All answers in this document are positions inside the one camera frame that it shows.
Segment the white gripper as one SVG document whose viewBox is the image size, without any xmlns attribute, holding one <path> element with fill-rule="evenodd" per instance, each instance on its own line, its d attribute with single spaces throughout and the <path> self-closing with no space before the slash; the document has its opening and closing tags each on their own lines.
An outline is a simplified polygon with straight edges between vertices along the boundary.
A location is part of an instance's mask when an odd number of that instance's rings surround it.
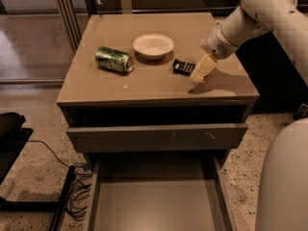
<svg viewBox="0 0 308 231">
<path fill-rule="evenodd" d="M 216 67 L 218 60 L 226 59 L 238 50 L 238 46 L 234 46 L 225 38 L 220 25 L 200 42 L 200 47 L 208 54 L 201 58 L 191 73 L 190 81 L 193 84 L 202 82 Z"/>
</svg>

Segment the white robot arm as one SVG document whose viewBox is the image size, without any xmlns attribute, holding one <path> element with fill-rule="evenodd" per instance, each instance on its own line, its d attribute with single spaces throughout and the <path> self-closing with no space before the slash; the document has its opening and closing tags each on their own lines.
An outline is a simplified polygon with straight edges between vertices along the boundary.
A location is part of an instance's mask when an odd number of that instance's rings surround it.
<svg viewBox="0 0 308 231">
<path fill-rule="evenodd" d="M 206 54 L 192 74 L 201 82 L 217 61 L 266 32 L 272 32 L 308 85 L 308 17 L 297 0 L 241 0 L 200 46 Z M 308 116 L 281 130 L 262 168 L 255 231 L 308 231 Z"/>
</svg>

